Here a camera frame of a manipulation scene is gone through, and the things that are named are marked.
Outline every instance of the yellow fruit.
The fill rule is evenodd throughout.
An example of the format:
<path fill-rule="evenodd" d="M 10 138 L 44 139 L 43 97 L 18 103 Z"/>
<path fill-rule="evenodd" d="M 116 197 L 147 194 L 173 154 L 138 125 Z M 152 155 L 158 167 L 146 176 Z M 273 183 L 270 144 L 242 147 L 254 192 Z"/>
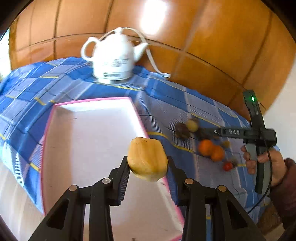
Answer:
<path fill-rule="evenodd" d="M 168 170 L 168 159 L 159 140 L 136 137 L 128 149 L 128 165 L 135 176 L 156 182 Z"/>
<path fill-rule="evenodd" d="M 188 119 L 185 124 L 190 132 L 196 132 L 198 130 L 198 120 L 196 118 Z"/>
<path fill-rule="evenodd" d="M 227 149 L 230 148 L 230 141 L 223 141 L 220 146 L 222 146 L 223 148 Z"/>

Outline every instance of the pink tray rim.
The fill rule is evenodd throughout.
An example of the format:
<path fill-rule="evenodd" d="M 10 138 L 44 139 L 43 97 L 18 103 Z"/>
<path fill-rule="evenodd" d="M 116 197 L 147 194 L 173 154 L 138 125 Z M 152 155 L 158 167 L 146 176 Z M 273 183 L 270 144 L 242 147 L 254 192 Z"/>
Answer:
<path fill-rule="evenodd" d="M 141 128 L 142 128 L 142 130 L 143 130 L 143 132 L 145 134 L 145 137 L 149 138 L 149 136 L 148 136 L 148 134 L 146 132 L 146 129 L 145 129 L 144 125 L 143 125 L 143 122 L 142 122 L 142 120 L 141 120 L 141 118 L 140 118 L 140 116 L 139 116 L 139 114 L 138 114 L 138 112 L 136 110 L 136 107 L 133 104 L 133 101 L 132 101 L 132 99 L 130 97 L 107 97 L 107 98 L 95 98 L 95 99 L 86 99 L 86 100 L 75 100 L 75 101 L 63 102 L 63 103 L 58 103 L 58 104 L 53 105 L 52 110 L 50 111 L 49 118 L 48 118 L 47 123 L 46 123 L 46 127 L 45 127 L 44 143 L 43 143 L 43 151 L 42 151 L 42 160 L 41 160 L 41 168 L 40 168 L 40 170 L 41 170 L 40 171 L 40 175 L 41 175 L 41 185 L 40 185 L 40 187 L 41 187 L 41 200 L 42 200 L 42 208 L 43 208 L 43 214 L 44 215 L 47 214 L 48 212 L 46 212 L 45 207 L 44 207 L 42 166 L 43 166 L 44 150 L 45 150 L 45 147 L 46 147 L 47 132 L 48 132 L 48 128 L 50 126 L 52 116 L 53 116 L 53 113 L 55 112 L 56 107 L 57 106 L 62 106 L 62 105 L 68 105 L 68 104 L 81 103 L 81 102 L 91 102 L 91 101 L 101 101 L 101 100 L 119 100 L 119 99 L 128 99 L 131 102 L 131 104 L 132 104 L 132 106 L 133 106 L 133 108 L 134 108 L 134 110 L 135 110 L 135 112 L 137 114 L 138 121 L 139 121 L 139 123 L 141 125 Z M 166 177 L 165 177 L 165 185 L 166 185 L 167 190 L 169 192 L 168 181 L 167 181 Z M 177 213 L 177 217 L 178 217 L 179 221 L 181 222 L 182 225 L 184 225 L 184 218 L 183 218 L 183 215 L 182 215 L 182 212 L 181 212 L 180 208 L 175 206 L 175 211 Z M 171 241 L 178 241 L 179 239 L 181 239 L 181 237 L 182 237 L 182 235 L 176 236 L 175 238 L 171 239 Z"/>

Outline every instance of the blue plaid tablecloth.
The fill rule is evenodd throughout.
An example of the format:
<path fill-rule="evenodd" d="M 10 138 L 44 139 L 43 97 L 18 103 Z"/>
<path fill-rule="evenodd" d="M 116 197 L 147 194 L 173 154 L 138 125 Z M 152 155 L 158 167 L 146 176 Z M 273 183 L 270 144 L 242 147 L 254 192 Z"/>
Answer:
<path fill-rule="evenodd" d="M 237 113 L 197 91 L 166 81 L 160 75 L 136 66 L 126 83 L 100 84 L 92 76 L 91 63 L 66 58 L 30 64 L 12 71 L 0 83 L 0 158 L 33 203 L 42 211 L 40 195 L 41 154 L 44 130 L 54 103 L 101 97 L 130 97 L 151 138 L 159 139 L 178 168 L 202 185 L 225 185 L 246 210 L 258 201 L 252 177 L 247 174 L 240 147 L 230 139 L 226 159 L 236 158 L 238 167 L 222 170 L 199 155 L 198 140 L 182 141 L 174 136 L 177 122 L 196 116 L 202 127 L 237 126 L 249 123 Z M 257 222 L 260 207 L 250 216 Z"/>

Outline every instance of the metal screw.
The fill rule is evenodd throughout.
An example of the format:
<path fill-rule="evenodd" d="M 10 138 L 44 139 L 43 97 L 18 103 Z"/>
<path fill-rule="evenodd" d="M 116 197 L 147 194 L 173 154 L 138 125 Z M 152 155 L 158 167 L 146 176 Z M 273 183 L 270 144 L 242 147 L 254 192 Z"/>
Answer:
<path fill-rule="evenodd" d="M 71 185 L 70 187 L 69 187 L 69 191 L 70 192 L 73 192 L 73 191 L 75 191 L 77 189 L 77 186 L 76 185 Z"/>
<path fill-rule="evenodd" d="M 193 180 L 191 178 L 186 178 L 185 183 L 186 184 L 193 184 Z"/>
<path fill-rule="evenodd" d="M 111 182 L 111 179 L 107 178 L 107 177 L 102 180 L 102 183 L 104 183 L 104 184 L 108 184 L 110 182 Z"/>
<path fill-rule="evenodd" d="M 220 192 L 226 192 L 226 190 L 227 190 L 226 186 L 223 186 L 223 185 L 220 185 L 218 187 L 218 189 L 219 189 Z"/>

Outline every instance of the white power cord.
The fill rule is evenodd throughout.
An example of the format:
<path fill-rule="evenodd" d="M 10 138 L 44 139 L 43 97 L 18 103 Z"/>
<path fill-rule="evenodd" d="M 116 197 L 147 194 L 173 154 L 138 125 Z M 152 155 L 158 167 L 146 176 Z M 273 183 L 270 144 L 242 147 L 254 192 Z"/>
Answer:
<path fill-rule="evenodd" d="M 134 28 L 128 28 L 128 27 L 124 27 L 124 28 L 122 28 L 122 29 L 129 29 L 129 30 L 134 31 L 135 33 L 137 33 L 137 35 L 140 37 L 140 39 L 141 39 L 141 41 L 142 41 L 143 43 L 147 43 L 147 41 L 146 41 L 146 39 L 144 38 L 144 36 L 143 36 L 138 30 L 136 30 L 136 29 L 134 29 Z M 105 38 L 107 35 L 109 35 L 110 33 L 114 32 L 114 31 L 115 31 L 115 29 L 109 31 L 109 32 L 106 33 L 106 34 L 104 34 L 104 35 L 99 39 L 99 41 L 101 41 L 103 38 Z M 152 65 L 152 67 L 155 69 L 155 71 L 156 71 L 157 73 L 161 74 L 163 77 L 170 78 L 170 74 L 162 73 L 162 72 L 160 72 L 160 70 L 157 68 L 157 66 L 156 66 L 156 64 L 155 64 L 155 62 L 154 62 L 154 59 L 153 59 L 153 57 L 152 57 L 151 51 L 150 51 L 150 49 L 149 49 L 148 47 L 146 48 L 146 54 L 147 54 L 147 56 L 148 56 L 148 59 L 149 59 L 151 65 Z"/>

